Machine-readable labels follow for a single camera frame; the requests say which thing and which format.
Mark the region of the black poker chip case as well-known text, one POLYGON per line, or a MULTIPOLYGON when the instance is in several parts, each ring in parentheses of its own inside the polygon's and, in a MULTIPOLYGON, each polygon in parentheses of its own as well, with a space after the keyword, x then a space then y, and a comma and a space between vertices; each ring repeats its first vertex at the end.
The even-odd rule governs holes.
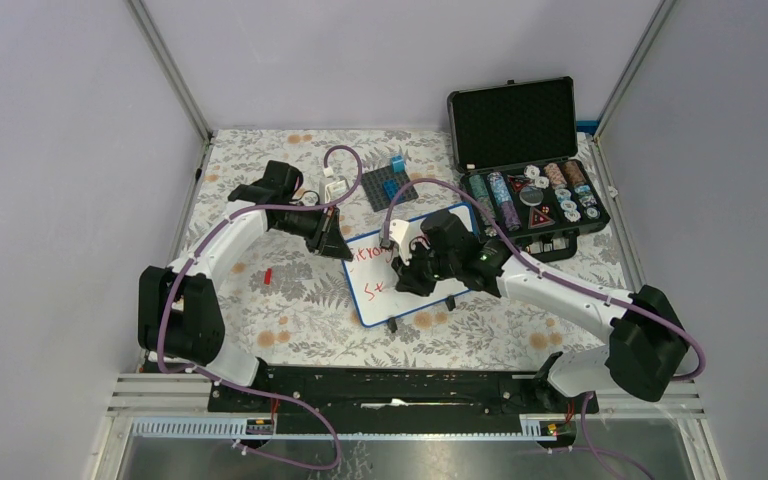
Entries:
POLYGON ((487 211, 476 216, 481 239, 503 232, 554 262, 607 227, 578 146, 571 77, 453 91, 447 111, 458 184, 487 211))

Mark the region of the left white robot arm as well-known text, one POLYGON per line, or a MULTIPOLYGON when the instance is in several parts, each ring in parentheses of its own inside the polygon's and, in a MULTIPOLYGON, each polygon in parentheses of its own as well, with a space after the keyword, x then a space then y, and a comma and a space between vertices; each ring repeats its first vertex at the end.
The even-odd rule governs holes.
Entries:
POLYGON ((232 267, 271 230, 301 238, 314 255, 349 261, 338 202, 295 203, 302 173, 268 162, 262 178, 237 186, 220 220, 166 267, 147 267, 139 278, 137 341, 159 358, 177 357, 233 383, 232 398, 248 411, 269 401, 270 385, 258 376, 260 359, 226 337, 218 291, 232 267))

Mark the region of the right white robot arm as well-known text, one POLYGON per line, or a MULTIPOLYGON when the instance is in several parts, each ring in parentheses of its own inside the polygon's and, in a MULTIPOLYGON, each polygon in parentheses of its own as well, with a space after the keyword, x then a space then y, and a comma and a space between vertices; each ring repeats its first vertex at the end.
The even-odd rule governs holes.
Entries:
POLYGON ((573 397, 609 387, 658 402, 690 348, 661 290, 612 289, 566 274, 500 237, 480 240, 448 210, 420 222, 390 220, 381 241, 395 250, 391 267, 399 292, 428 297, 439 283, 455 280, 474 292, 541 308, 601 341, 544 363, 533 386, 543 410, 557 412, 573 397))

